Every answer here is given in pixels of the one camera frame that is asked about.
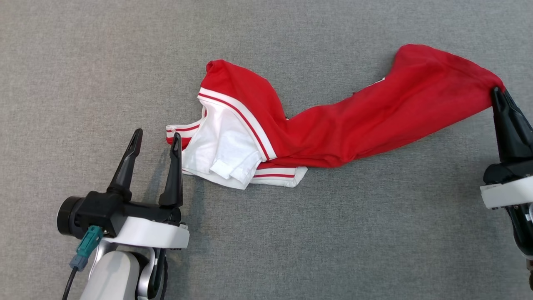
gray fabric surface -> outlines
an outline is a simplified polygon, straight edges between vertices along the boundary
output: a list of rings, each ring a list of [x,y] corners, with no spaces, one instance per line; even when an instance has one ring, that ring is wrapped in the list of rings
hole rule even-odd
[[[532,15],[530,0],[0,1],[0,298],[60,298],[78,241],[56,212],[106,188],[138,127],[134,199],[157,201],[164,127],[197,119],[208,61],[266,77],[291,117],[422,43],[498,74],[533,120]],[[479,194],[497,161],[486,110],[294,189],[186,177],[167,299],[530,298],[511,224]]]

clothing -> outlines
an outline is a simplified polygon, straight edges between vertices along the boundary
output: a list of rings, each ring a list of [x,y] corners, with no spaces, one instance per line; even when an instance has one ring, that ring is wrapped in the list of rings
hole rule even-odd
[[[338,167],[390,151],[488,108],[495,86],[504,90],[496,75],[471,61],[405,45],[383,80],[288,120],[266,79],[215,60],[198,94],[202,119],[168,126],[167,139],[182,134],[184,170],[213,182],[245,188],[260,181],[256,171],[269,161],[295,168],[292,183],[283,184],[295,186],[301,166]]]

black cable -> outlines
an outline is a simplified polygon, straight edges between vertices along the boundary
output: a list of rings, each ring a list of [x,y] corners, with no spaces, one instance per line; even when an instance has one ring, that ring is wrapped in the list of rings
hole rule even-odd
[[[68,292],[70,291],[70,286],[72,285],[72,282],[74,281],[74,276],[76,276],[76,272],[78,272],[78,267],[73,267],[72,272],[70,272],[70,277],[67,281],[67,286],[65,287],[65,291],[63,292],[63,300],[67,300],[68,298]]]

cable connector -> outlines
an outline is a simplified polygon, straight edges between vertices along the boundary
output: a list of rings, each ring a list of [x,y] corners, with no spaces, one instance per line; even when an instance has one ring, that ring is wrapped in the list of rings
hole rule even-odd
[[[102,228],[98,226],[91,226],[85,233],[82,238],[82,241],[79,243],[78,248],[76,248],[76,255],[70,261],[70,267],[74,269],[77,267],[79,271],[83,271],[89,256],[96,249],[100,240],[102,240],[103,232]]]

red stripe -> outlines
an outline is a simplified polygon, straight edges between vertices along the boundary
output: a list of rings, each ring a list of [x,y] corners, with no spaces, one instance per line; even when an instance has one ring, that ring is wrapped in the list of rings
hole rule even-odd
[[[176,128],[176,129],[174,129],[174,131],[189,131],[189,130],[196,129],[198,127],[200,127],[200,124],[195,125],[193,127],[189,127],[189,128],[183,128],[183,129],[182,128]]]
[[[166,139],[167,139],[167,143],[169,143],[170,145],[174,143],[174,137],[167,137]],[[186,145],[188,145],[190,141],[191,141],[191,138],[181,138],[182,148],[185,149]]]
[[[296,167],[287,167],[286,165],[282,164],[276,164],[272,161],[265,161],[260,163],[257,166],[257,170],[264,170],[264,169],[290,169],[290,170],[296,170]]]
[[[259,136],[257,135],[257,133],[255,132],[254,128],[252,127],[252,125],[250,125],[250,122],[248,122],[248,120],[246,119],[246,117],[244,117],[243,113],[241,113],[235,106],[227,103],[226,101],[223,101],[223,100],[220,100],[220,99],[217,99],[217,98],[214,98],[214,97],[211,97],[211,96],[208,96],[208,95],[205,95],[205,94],[202,94],[202,93],[199,93],[198,95],[202,96],[202,97],[205,97],[205,98],[209,98],[209,99],[212,99],[212,100],[215,100],[215,101],[218,101],[218,102],[222,102],[224,104],[226,104],[227,106],[233,108],[237,113],[239,113],[239,115],[243,118],[244,122],[246,122],[246,124],[248,125],[248,127],[252,130],[253,134],[255,135],[255,138],[257,139],[257,141],[259,142],[259,145],[261,146],[261,150],[263,150],[263,153],[265,154],[265,157],[266,157],[266,160],[270,160],[270,157],[268,156],[268,153],[267,153],[267,150],[265,149],[265,147],[263,146],[263,143],[261,142],[261,140],[259,139]]]
[[[294,175],[288,175],[288,174],[261,174],[261,175],[255,175],[254,178],[257,177],[286,177],[286,178],[294,178]]]

